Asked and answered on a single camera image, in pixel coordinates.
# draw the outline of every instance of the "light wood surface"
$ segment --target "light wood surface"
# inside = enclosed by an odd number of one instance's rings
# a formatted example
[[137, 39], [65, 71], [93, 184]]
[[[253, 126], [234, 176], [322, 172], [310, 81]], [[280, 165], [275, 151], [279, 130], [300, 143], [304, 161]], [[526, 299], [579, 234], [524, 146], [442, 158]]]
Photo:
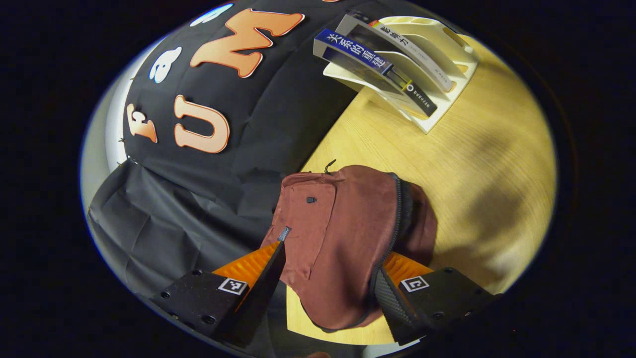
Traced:
[[[419, 184], [437, 215], [432, 269], [457, 268], [490, 293], [504, 292], [538, 251], [557, 182], [548, 125], [523, 82], [491, 51], [461, 36], [480, 56], [466, 89], [429, 134], [362, 90], [303, 171], [361, 164]], [[324, 333], [287, 288], [287, 328], [321, 340], [392, 343], [382, 317], [367, 327]]]

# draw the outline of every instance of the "white book holder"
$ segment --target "white book holder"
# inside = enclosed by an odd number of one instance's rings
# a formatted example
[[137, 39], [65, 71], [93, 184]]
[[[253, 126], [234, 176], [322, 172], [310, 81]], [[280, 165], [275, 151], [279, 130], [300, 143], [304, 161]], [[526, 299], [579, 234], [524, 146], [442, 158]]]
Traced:
[[410, 106], [405, 105], [406, 103], [403, 101], [399, 101], [396, 96], [390, 96], [388, 93], [365, 82], [362, 78], [336, 64], [329, 63], [322, 73], [325, 76], [341, 81], [357, 92], [360, 92], [364, 87], [373, 89], [382, 99], [400, 112], [404, 118], [412, 121], [424, 133], [428, 134], [473, 77], [479, 63], [477, 53], [451, 29], [431, 18], [393, 16], [382, 18], [380, 22], [402, 34], [406, 39], [421, 48], [446, 72], [453, 82], [453, 87], [447, 92], [438, 86], [420, 66], [406, 55], [392, 51], [376, 51], [377, 54], [395, 64], [397, 68], [411, 75], [412, 80], [437, 105], [437, 110], [430, 117], [423, 113], [414, 112]]

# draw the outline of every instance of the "bag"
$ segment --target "bag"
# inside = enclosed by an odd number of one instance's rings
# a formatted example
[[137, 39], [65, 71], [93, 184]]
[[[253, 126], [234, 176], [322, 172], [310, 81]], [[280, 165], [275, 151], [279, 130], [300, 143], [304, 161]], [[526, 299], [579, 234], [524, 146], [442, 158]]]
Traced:
[[297, 293], [312, 322], [333, 332], [380, 317], [372, 282], [382, 262], [397, 251], [428, 264], [436, 231], [421, 187], [356, 165], [285, 177], [261, 247], [284, 236], [280, 279]]

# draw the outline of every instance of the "orange letter m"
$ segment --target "orange letter m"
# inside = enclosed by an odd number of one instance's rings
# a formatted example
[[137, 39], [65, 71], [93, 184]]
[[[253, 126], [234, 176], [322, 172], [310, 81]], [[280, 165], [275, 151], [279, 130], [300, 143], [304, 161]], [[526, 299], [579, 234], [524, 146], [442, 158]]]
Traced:
[[232, 16], [226, 23], [235, 34], [204, 43], [190, 60], [190, 66], [201, 62], [212, 62], [235, 68], [241, 78], [250, 77], [263, 60], [263, 54], [252, 52], [249, 55], [235, 51], [266, 48], [273, 42], [257, 29], [264, 29], [272, 36], [282, 36], [296, 27], [305, 16], [301, 13], [283, 14], [245, 9]]

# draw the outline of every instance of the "orange letter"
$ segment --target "orange letter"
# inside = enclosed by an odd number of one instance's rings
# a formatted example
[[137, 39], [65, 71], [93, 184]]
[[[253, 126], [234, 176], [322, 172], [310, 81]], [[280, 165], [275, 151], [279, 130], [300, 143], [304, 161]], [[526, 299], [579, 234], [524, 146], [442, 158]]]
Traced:
[[126, 114], [128, 116], [128, 127], [133, 136], [139, 134], [140, 136], [150, 138], [154, 143], [157, 142], [157, 134], [153, 121], [148, 120], [147, 124], [142, 123], [146, 120], [146, 116], [141, 112], [135, 111], [135, 106], [132, 103], [126, 107]]
[[227, 146], [230, 139], [230, 126], [228, 126], [227, 119], [219, 112], [212, 108], [187, 102], [185, 97], [178, 95], [174, 99], [174, 115], [177, 118], [183, 118], [185, 115], [199, 118], [210, 123], [214, 130], [211, 136], [206, 137], [186, 131], [183, 125], [177, 123], [174, 126], [174, 140], [179, 147], [191, 147], [206, 153], [218, 153]]
[[241, 78], [250, 77], [261, 63], [263, 54], [252, 52], [242, 55], [234, 51], [270, 47], [273, 42], [257, 29], [267, 30], [272, 36], [282, 36], [304, 18], [301, 13], [287, 15], [245, 9], [225, 23], [235, 34], [204, 43], [192, 56], [190, 66], [196, 67], [201, 62], [212, 62], [235, 68]]

